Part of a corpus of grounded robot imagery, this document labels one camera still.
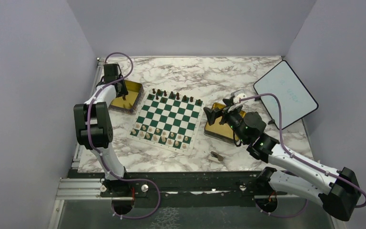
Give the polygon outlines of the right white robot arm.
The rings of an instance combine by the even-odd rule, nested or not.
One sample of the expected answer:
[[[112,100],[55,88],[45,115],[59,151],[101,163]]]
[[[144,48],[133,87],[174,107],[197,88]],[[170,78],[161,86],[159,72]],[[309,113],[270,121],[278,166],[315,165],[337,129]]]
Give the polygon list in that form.
[[[266,167],[257,177],[256,189],[262,194],[281,191],[297,195],[320,205],[332,217],[349,221],[362,194],[355,172],[347,167],[327,167],[282,146],[264,133],[266,123],[257,112],[241,116],[241,109],[206,107],[204,112],[209,125],[217,118],[221,125],[228,124],[253,158],[291,172],[288,175]]]

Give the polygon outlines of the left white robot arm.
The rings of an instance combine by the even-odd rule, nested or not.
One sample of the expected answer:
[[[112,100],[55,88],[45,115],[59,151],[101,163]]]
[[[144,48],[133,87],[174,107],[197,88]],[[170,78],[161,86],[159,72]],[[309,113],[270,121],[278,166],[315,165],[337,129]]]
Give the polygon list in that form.
[[[79,145],[90,150],[100,162],[107,181],[119,196],[130,192],[131,184],[123,178],[125,168],[112,147],[113,128],[109,114],[111,102],[125,98],[128,90],[118,63],[103,65],[104,76],[93,95],[73,108],[76,138]]]

